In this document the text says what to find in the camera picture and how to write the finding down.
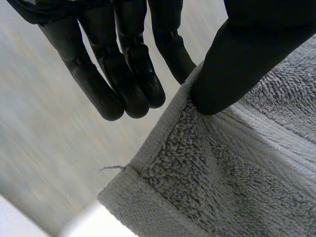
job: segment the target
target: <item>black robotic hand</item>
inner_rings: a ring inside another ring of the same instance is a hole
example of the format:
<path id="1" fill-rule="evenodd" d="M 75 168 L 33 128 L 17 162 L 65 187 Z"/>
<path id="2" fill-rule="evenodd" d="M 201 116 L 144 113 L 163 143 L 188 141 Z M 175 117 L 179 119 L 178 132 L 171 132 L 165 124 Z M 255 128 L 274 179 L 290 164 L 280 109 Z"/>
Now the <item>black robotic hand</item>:
<path id="1" fill-rule="evenodd" d="M 27 21 L 40 24 L 105 119 L 120 118 L 124 109 L 131 117 L 140 118 L 149 107 L 164 103 L 165 95 L 142 37 L 146 0 L 7 1 Z M 205 115 L 238 101 L 316 32 L 315 0 L 224 2 L 228 20 L 219 29 L 191 93 L 197 109 Z M 179 83 L 195 67 L 177 34 L 182 4 L 183 0 L 149 0 L 156 45 Z M 116 43 L 115 19 L 123 54 Z M 114 91 L 91 63 L 77 20 Z"/>
<path id="2" fill-rule="evenodd" d="M 149 108 L 163 105 L 165 93 L 143 39 L 147 0 L 8 2 L 27 21 L 39 25 L 106 120 L 119 119 L 124 110 L 132 118 L 141 118 Z M 195 67 L 177 33 L 182 5 L 183 0 L 149 0 L 156 45 L 180 83 Z M 111 87 L 92 64 L 78 21 Z"/>

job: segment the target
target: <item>white surface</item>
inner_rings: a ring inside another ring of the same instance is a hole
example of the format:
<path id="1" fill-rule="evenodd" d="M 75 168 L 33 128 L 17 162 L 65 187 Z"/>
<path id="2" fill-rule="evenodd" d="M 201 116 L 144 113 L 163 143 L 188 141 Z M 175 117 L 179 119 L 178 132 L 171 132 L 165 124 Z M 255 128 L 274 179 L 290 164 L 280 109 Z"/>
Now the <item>white surface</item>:
<path id="1" fill-rule="evenodd" d="M 48 237 L 48 235 L 0 195 L 0 237 Z"/>
<path id="2" fill-rule="evenodd" d="M 0 237 L 49 237 L 15 206 L 0 196 Z M 105 207 L 96 203 L 75 219 L 59 237 L 137 237 Z"/>
<path id="3" fill-rule="evenodd" d="M 104 206 L 96 203 L 65 228 L 59 237 L 137 237 Z"/>

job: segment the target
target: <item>terry cloth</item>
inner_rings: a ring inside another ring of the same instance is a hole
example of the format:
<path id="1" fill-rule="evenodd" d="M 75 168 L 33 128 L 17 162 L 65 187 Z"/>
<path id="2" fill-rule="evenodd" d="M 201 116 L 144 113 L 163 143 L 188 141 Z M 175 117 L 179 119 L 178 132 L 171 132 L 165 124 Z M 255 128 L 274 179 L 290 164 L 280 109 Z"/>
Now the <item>terry cloth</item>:
<path id="1" fill-rule="evenodd" d="M 200 69 L 98 200 L 139 237 L 315 237 L 316 37 L 214 116 Z"/>

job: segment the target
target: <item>towel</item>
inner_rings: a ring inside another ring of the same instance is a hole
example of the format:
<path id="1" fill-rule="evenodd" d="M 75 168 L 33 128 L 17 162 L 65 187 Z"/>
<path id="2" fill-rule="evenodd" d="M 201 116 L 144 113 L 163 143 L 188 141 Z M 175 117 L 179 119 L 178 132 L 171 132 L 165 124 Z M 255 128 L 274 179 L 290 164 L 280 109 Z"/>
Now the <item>towel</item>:
<path id="1" fill-rule="evenodd" d="M 98 200 L 139 237 L 315 237 L 316 37 L 214 116 L 200 69 Z"/>

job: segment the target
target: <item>fingertip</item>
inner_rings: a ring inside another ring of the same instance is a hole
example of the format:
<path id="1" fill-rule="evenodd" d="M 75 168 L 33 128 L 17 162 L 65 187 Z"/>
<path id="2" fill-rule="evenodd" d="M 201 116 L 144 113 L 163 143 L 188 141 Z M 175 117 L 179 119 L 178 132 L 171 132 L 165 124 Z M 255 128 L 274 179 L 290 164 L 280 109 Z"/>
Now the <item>fingertip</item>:
<path id="1" fill-rule="evenodd" d="M 144 117 L 149 111 L 149 103 L 139 86 L 123 93 L 125 96 L 125 111 L 133 119 Z"/>
<path id="2" fill-rule="evenodd" d="M 161 107 L 166 100 L 166 95 L 157 75 L 153 72 L 138 77 L 140 77 L 138 81 L 146 95 L 149 107 L 152 109 Z"/>
<path id="3" fill-rule="evenodd" d="M 100 108 L 98 109 L 102 118 L 107 121 L 115 121 L 124 114 L 124 106 L 116 96 L 108 94 L 100 99 Z"/>

